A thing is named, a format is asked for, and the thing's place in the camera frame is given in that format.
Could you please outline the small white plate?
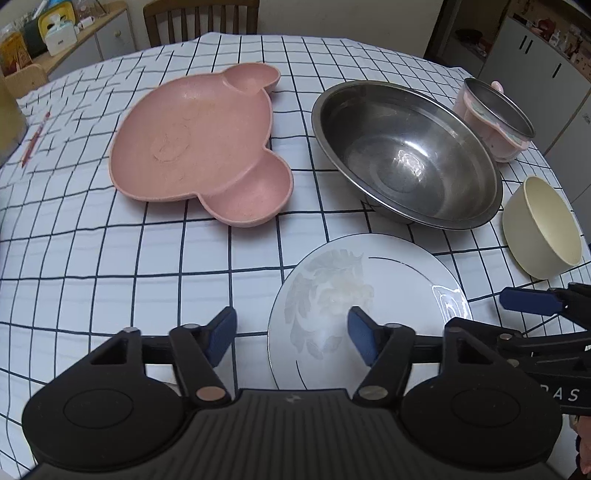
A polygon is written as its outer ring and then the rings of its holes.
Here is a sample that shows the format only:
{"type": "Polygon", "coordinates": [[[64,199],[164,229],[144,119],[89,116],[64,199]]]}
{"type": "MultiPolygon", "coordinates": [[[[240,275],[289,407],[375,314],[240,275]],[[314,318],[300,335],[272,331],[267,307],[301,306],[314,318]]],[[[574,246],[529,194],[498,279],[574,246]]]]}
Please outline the small white plate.
{"type": "Polygon", "coordinates": [[[355,306],[420,335],[472,316],[450,270],[425,249],[385,234],[339,238],[302,259],[274,300],[267,351],[280,389],[355,391],[369,370],[348,333],[355,306]]]}

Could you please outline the cream bowl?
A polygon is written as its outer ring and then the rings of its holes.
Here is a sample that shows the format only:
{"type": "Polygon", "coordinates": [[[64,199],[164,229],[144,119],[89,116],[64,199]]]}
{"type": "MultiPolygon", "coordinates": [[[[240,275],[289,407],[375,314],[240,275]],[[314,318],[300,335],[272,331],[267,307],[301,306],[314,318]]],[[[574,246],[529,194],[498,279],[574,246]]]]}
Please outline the cream bowl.
{"type": "Polygon", "coordinates": [[[538,177],[526,178],[508,200],[502,227],[514,259],[536,279],[554,278],[581,261],[574,216],[556,190],[538,177]]]}

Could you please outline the pink steel-lined bowl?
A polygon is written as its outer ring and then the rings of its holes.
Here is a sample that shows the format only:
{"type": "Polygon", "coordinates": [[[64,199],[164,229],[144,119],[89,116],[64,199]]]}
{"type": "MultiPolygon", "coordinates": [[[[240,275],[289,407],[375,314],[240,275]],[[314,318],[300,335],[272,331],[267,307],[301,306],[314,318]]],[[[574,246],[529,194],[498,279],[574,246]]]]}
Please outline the pink steel-lined bowl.
{"type": "Polygon", "coordinates": [[[495,161],[508,163],[527,150],[536,132],[522,109],[498,81],[466,78],[453,111],[486,144],[495,161]]]}

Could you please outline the large steel bowl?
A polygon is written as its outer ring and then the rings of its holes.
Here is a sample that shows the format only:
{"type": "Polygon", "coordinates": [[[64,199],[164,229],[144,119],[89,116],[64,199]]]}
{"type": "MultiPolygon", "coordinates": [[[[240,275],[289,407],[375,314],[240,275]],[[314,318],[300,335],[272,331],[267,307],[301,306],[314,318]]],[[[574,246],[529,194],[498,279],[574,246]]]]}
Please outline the large steel bowl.
{"type": "Polygon", "coordinates": [[[340,83],[315,100],[311,125],[356,195],[394,220],[470,230],[502,205],[501,176],[488,147],[425,94],[380,81],[340,83]]]}

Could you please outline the pink bear-shaped plate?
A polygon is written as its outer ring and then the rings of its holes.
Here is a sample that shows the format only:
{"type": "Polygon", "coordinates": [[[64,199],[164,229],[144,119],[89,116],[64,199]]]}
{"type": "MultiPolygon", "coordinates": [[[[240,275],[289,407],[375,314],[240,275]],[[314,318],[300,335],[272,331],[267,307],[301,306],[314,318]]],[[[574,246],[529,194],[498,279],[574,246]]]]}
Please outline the pink bear-shaped plate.
{"type": "Polygon", "coordinates": [[[287,162],[270,150],[270,94],[280,71],[263,63],[169,81],[123,120],[109,175],[123,195],[145,202],[197,198],[218,221],[262,225],[294,190],[287,162]]]}

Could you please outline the checkered white tablecloth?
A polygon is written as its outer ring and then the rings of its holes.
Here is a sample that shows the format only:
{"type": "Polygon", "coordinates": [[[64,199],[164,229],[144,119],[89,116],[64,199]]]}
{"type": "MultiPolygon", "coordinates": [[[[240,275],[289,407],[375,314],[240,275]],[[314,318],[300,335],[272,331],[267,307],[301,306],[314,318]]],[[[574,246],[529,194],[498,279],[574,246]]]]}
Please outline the checkered white tablecloth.
{"type": "Polygon", "coordinates": [[[388,233],[428,250],[480,321],[533,336],[574,332],[564,318],[500,306],[505,286],[533,280],[511,258],[499,220],[445,232],[384,218],[346,189],[312,134],[312,105],[335,84],[389,81],[449,106],[465,77],[460,68],[349,39],[208,33],[88,66],[28,94],[21,107],[29,132],[1,171],[2,472],[17,478],[34,464],[20,425],[29,398],[126,326],[163,335],[231,305],[238,337],[219,376],[232,390],[273,386],[266,330],[276,292],[308,252],[349,234],[388,233]],[[294,173],[283,213],[232,229],[195,200],[147,204],[116,191],[108,151],[139,99],[178,77],[259,61],[281,74],[270,146],[294,173]]]}

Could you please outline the red pen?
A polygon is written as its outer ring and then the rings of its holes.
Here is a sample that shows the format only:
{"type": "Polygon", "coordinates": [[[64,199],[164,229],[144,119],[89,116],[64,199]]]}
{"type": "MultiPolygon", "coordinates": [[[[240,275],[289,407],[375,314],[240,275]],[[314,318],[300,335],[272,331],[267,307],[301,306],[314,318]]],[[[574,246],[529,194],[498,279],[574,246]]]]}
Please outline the red pen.
{"type": "Polygon", "coordinates": [[[25,150],[25,152],[24,152],[24,154],[23,154],[23,156],[21,158],[20,166],[22,168],[24,168],[26,166],[27,162],[29,161],[29,159],[30,159],[30,157],[32,155],[32,152],[33,152],[33,150],[35,148],[35,145],[38,142],[39,137],[40,137],[40,135],[41,135],[41,133],[42,133],[42,131],[43,131],[43,129],[44,129],[44,127],[45,127],[48,119],[50,118],[50,115],[51,115],[51,112],[50,111],[47,111],[45,113],[45,115],[43,116],[43,118],[42,118],[42,120],[41,120],[41,122],[40,122],[40,124],[39,124],[39,126],[37,128],[37,130],[34,132],[32,138],[31,138],[31,140],[30,140],[30,142],[29,142],[29,144],[28,144],[28,146],[27,146],[27,148],[26,148],[26,150],[25,150]]]}

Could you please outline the gold thermos jug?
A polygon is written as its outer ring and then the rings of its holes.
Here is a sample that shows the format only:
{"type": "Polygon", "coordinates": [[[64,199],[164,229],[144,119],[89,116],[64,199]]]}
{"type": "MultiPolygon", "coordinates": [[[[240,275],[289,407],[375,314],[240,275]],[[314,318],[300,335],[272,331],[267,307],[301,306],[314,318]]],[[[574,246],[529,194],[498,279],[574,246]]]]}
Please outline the gold thermos jug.
{"type": "Polygon", "coordinates": [[[17,150],[28,129],[25,115],[8,89],[5,77],[0,79],[0,164],[4,165],[17,150]]]}

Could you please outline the wooden sideboard cabinet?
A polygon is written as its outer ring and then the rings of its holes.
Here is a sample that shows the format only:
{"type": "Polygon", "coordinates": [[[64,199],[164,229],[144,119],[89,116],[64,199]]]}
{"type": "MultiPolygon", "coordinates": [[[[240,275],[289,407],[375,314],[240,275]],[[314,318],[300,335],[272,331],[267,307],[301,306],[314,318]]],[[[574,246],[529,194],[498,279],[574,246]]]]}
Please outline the wooden sideboard cabinet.
{"type": "Polygon", "coordinates": [[[136,50],[123,1],[43,1],[1,28],[4,88],[22,98],[48,82],[136,50]]]}

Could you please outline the white tissue box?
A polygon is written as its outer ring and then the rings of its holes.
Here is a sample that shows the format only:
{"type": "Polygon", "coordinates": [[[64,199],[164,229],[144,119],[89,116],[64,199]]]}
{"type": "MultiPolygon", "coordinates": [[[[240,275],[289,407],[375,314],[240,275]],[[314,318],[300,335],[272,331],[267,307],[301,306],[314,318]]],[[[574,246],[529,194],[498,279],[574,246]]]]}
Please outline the white tissue box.
{"type": "Polygon", "coordinates": [[[48,18],[44,41],[49,54],[51,56],[58,55],[77,43],[74,24],[60,14],[52,14],[48,18]]]}

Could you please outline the wooden chair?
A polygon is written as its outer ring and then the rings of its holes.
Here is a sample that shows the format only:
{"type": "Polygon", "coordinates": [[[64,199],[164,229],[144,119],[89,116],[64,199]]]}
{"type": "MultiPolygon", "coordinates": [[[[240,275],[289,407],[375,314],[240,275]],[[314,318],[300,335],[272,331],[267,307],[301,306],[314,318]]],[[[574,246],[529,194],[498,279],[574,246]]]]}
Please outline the wooden chair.
{"type": "Polygon", "coordinates": [[[259,0],[152,1],[143,7],[151,47],[197,39],[209,32],[257,33],[259,0]]]}

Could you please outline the orange snack jar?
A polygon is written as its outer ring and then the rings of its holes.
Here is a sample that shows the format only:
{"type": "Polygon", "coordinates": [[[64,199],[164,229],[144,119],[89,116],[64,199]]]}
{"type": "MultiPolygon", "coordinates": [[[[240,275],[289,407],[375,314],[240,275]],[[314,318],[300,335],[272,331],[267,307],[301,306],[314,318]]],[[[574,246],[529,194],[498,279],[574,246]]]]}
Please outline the orange snack jar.
{"type": "Polygon", "coordinates": [[[0,41],[1,69],[5,77],[32,64],[23,35],[12,25],[1,29],[0,41]]]}

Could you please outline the yellow black container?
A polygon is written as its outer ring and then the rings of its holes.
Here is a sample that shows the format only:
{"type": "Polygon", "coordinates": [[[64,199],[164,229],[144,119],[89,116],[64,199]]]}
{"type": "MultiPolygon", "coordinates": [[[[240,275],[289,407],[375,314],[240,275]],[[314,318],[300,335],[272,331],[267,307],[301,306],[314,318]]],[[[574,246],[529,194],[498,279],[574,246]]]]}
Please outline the yellow black container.
{"type": "Polygon", "coordinates": [[[75,28],[76,14],[71,1],[48,1],[46,9],[35,19],[31,18],[23,27],[24,39],[30,48],[39,48],[45,44],[44,37],[47,32],[48,18],[52,14],[60,14],[72,21],[75,28]]]}

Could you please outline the white wall cabinets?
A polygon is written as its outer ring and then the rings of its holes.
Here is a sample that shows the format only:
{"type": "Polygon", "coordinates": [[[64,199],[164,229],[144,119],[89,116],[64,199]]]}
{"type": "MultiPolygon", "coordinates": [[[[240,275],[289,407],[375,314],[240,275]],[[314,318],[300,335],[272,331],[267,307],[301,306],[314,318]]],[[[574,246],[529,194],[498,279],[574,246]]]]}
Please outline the white wall cabinets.
{"type": "Polygon", "coordinates": [[[574,1],[446,1],[427,50],[500,82],[575,200],[590,186],[590,15],[574,1]]]}

